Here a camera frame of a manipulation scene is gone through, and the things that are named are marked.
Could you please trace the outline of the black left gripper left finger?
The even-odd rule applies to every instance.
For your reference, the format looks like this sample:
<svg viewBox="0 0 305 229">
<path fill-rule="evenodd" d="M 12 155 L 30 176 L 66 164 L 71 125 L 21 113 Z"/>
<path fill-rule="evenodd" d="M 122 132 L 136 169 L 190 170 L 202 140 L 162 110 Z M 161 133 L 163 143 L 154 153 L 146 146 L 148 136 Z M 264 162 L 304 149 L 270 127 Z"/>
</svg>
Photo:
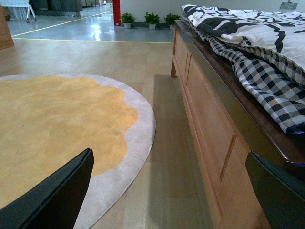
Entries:
<svg viewBox="0 0 305 229">
<path fill-rule="evenodd" d="M 72 229 L 94 164 L 85 149 L 24 195 L 0 210 L 2 229 Z"/>
</svg>

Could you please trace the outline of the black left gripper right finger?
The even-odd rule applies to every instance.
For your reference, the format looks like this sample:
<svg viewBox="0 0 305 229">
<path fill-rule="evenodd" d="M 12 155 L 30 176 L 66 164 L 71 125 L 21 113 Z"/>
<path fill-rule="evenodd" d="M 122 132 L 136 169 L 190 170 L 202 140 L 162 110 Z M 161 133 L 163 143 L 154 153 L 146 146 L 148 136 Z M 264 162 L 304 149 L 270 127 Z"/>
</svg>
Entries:
<svg viewBox="0 0 305 229">
<path fill-rule="evenodd" d="M 255 152 L 247 156 L 254 193 L 273 229 L 305 227 L 305 183 Z"/>
</svg>

